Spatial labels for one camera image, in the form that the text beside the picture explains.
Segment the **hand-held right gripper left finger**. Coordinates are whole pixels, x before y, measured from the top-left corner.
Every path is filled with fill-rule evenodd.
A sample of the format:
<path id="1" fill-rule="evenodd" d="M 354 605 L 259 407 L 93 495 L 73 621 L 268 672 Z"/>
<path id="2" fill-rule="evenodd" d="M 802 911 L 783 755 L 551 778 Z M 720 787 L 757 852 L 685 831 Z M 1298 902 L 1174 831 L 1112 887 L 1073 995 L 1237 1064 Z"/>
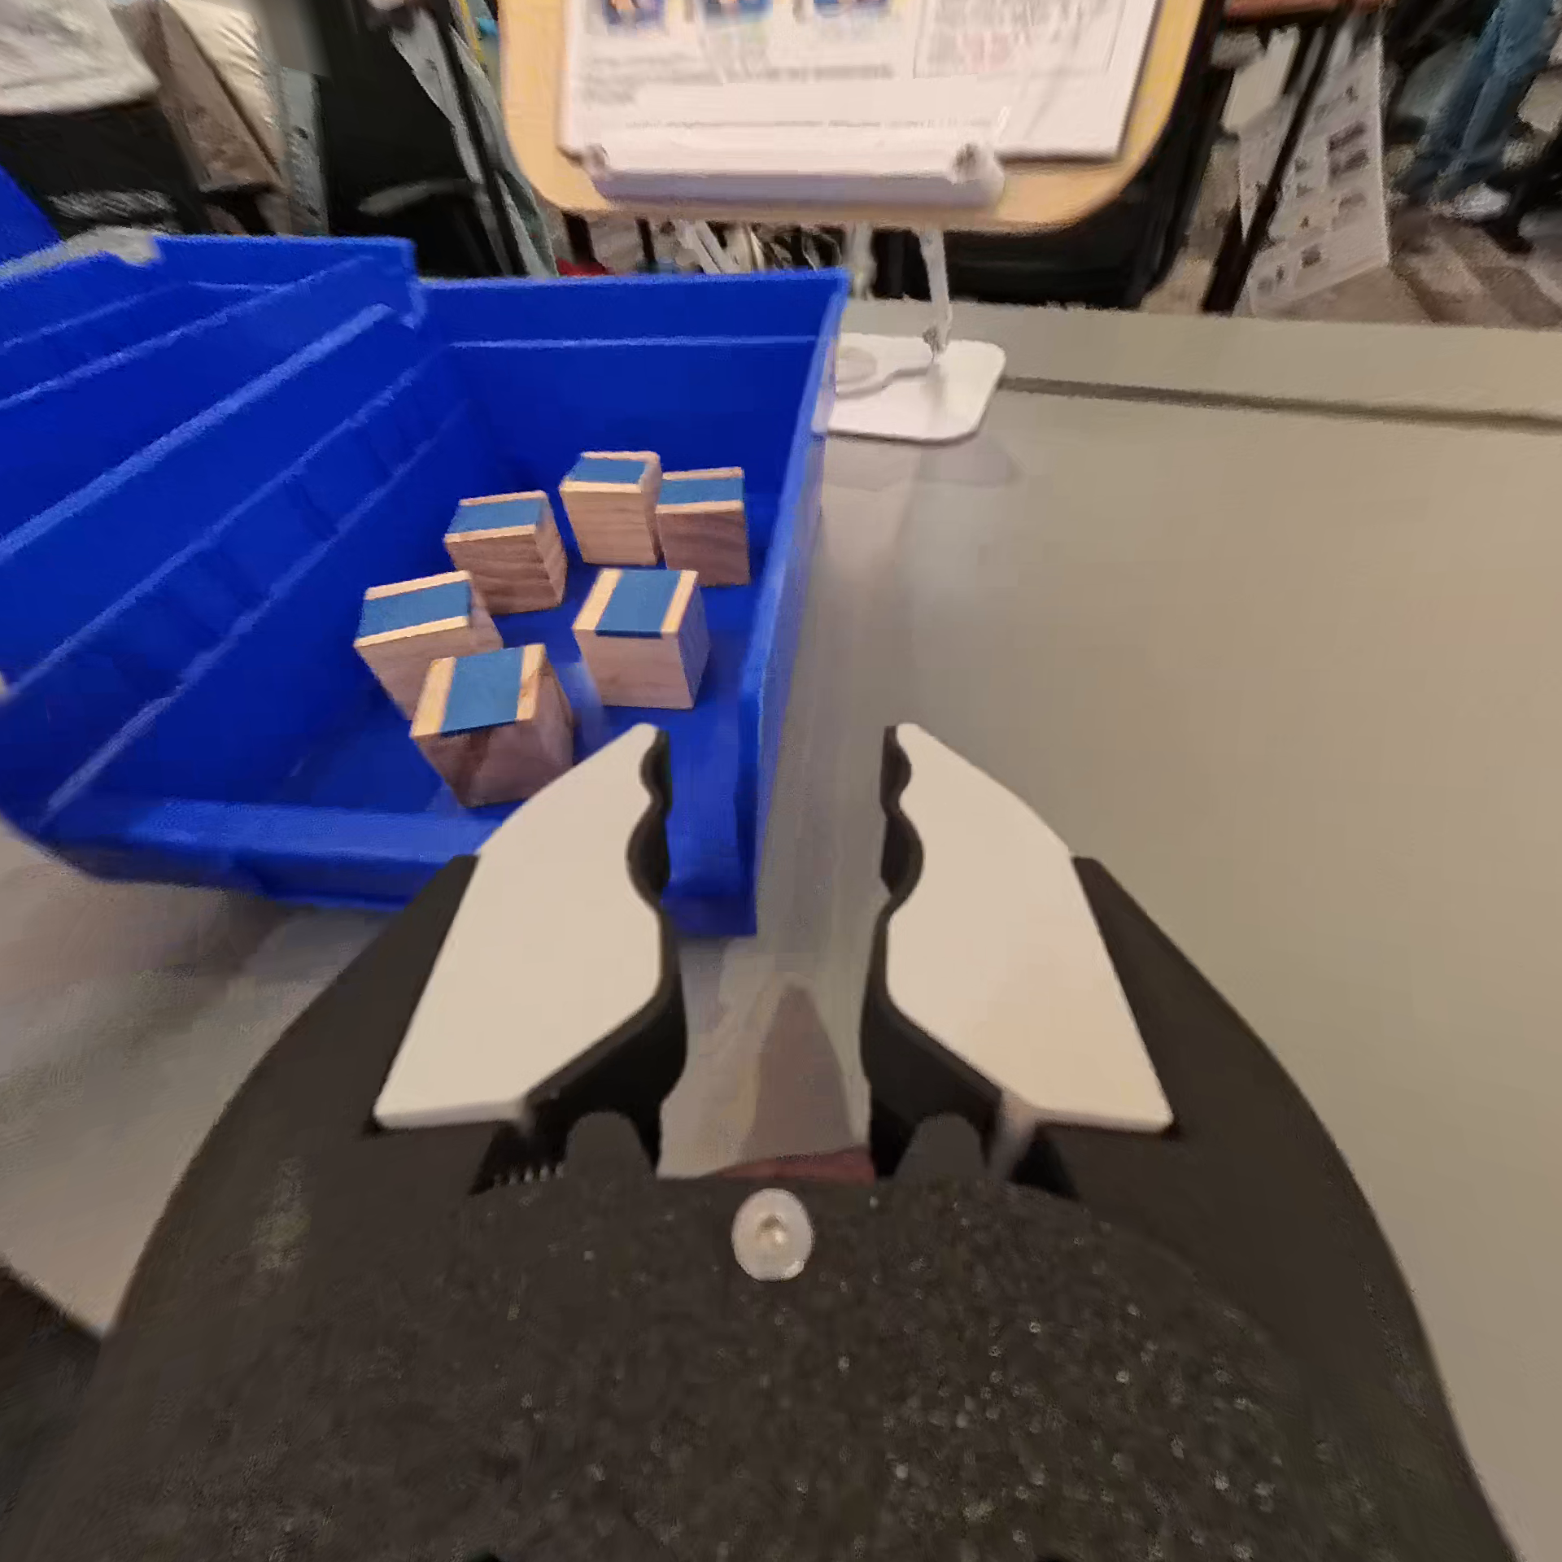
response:
<path id="1" fill-rule="evenodd" d="M 688 1064 L 672 738 L 638 724 L 486 841 L 372 1107 L 378 1131 L 493 1127 L 529 1174 L 581 1129 L 655 1179 Z"/>

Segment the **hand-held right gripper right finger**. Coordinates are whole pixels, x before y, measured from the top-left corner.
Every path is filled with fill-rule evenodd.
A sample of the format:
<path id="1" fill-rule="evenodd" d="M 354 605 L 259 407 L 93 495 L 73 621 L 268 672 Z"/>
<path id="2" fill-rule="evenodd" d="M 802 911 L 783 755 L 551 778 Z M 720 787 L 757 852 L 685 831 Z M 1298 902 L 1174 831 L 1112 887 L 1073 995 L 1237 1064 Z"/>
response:
<path id="1" fill-rule="evenodd" d="M 967 1125 L 999 1179 L 1068 1187 L 1053 1129 L 1176 1125 L 1064 839 L 912 722 L 886 731 L 886 904 L 861 1019 L 869 1153 L 895 1175 L 919 1129 Z"/>

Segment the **group of wooden blocks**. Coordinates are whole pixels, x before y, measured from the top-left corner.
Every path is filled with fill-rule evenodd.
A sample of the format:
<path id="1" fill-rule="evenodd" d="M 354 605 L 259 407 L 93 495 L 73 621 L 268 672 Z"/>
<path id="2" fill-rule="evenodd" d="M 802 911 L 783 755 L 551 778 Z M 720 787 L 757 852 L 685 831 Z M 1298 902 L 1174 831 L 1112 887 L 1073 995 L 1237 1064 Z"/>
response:
<path id="1" fill-rule="evenodd" d="M 588 452 L 560 500 L 596 569 L 571 627 L 588 692 L 690 711 L 711 660 L 703 592 L 750 584 L 746 473 Z M 450 573 L 365 592 L 354 647 L 460 807 L 519 804 L 573 768 L 579 720 L 558 659 L 503 644 L 499 619 L 562 606 L 569 549 L 543 491 L 462 499 L 443 545 Z"/>

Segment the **blue plastic bin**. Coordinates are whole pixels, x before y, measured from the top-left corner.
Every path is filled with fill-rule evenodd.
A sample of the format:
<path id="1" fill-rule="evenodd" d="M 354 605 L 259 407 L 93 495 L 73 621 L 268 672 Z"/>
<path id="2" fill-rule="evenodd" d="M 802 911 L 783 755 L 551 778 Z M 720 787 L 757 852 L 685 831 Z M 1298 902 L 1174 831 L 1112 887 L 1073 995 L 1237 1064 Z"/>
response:
<path id="1" fill-rule="evenodd" d="M 60 242 L 47 214 L 21 188 L 6 168 L 0 169 L 0 259 L 2 268 L 25 261 Z"/>
<path id="2" fill-rule="evenodd" d="M 153 242 L 4 279 L 2 809 L 101 878 L 397 911 L 467 811 L 357 655 L 371 588 L 443 573 L 458 502 L 547 493 L 543 642 L 586 757 L 670 733 L 666 906 L 755 930 L 822 499 L 839 272 L 423 281 L 400 240 Z M 707 597 L 685 712 L 603 709 L 573 619 L 588 452 L 746 474 L 752 582 Z"/>

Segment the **grey desk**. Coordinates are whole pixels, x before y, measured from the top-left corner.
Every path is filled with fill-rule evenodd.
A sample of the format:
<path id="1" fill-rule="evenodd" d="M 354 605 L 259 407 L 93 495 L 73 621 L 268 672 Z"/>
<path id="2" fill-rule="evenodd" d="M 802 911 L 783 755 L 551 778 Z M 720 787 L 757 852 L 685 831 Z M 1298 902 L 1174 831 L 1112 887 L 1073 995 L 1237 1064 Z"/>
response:
<path id="1" fill-rule="evenodd" d="M 1096 857 L 1373 1203 L 1559 1559 L 1559 331 L 966 305 L 982 432 L 832 441 L 759 934 L 683 956 L 666 1168 L 847 1146 L 915 722 Z"/>

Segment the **white document stand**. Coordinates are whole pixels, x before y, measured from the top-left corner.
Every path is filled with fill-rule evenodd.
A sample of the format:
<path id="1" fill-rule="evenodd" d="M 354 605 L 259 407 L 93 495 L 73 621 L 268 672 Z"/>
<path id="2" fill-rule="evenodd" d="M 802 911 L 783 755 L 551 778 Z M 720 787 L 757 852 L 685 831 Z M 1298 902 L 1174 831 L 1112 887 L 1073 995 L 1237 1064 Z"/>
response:
<path id="1" fill-rule="evenodd" d="M 1107 162 L 1005 160 L 960 132 L 893 140 L 824 129 L 662 132 L 609 147 L 560 145 L 564 4 L 508 2 L 501 13 L 501 106 L 536 192 L 581 218 L 674 222 L 707 272 L 737 272 L 715 225 L 843 229 L 852 288 L 867 287 L 876 229 L 908 231 L 930 288 L 921 337 L 847 333 L 837 350 L 830 430 L 837 437 L 949 445 L 975 435 L 1006 357 L 954 335 L 951 233 L 1072 229 L 1111 205 L 1168 129 L 1205 23 L 1220 4 L 1161 4 L 1120 153 Z"/>

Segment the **printed sign board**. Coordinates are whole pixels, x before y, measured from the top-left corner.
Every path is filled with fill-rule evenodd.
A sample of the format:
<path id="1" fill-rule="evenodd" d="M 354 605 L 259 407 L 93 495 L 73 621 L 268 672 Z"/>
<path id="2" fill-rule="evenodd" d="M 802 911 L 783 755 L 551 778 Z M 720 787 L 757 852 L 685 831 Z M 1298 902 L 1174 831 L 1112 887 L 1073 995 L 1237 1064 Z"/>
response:
<path id="1" fill-rule="evenodd" d="M 1390 264 L 1380 30 L 1356 17 L 1334 43 L 1284 169 L 1243 313 L 1276 318 Z"/>

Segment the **printed instruction sheet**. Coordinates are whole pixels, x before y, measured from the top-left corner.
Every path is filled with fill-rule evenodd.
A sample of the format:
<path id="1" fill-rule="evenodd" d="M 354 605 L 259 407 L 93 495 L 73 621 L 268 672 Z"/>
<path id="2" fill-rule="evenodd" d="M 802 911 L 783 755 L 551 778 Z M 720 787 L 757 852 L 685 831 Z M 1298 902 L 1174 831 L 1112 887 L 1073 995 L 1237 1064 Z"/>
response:
<path id="1" fill-rule="evenodd" d="M 960 132 L 1005 160 L 1107 162 L 1153 2 L 564 4 L 560 145 L 662 132 L 893 140 Z"/>

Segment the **tan jacket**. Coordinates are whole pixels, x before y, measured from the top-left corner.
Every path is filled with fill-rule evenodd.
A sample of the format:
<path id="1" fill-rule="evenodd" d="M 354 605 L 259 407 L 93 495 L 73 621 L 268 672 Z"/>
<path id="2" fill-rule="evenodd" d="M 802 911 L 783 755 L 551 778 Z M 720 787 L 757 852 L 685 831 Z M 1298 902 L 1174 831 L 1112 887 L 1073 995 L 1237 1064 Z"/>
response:
<path id="1" fill-rule="evenodd" d="M 157 4 L 147 49 L 198 188 L 283 194 L 281 112 L 255 13 L 240 4 Z"/>

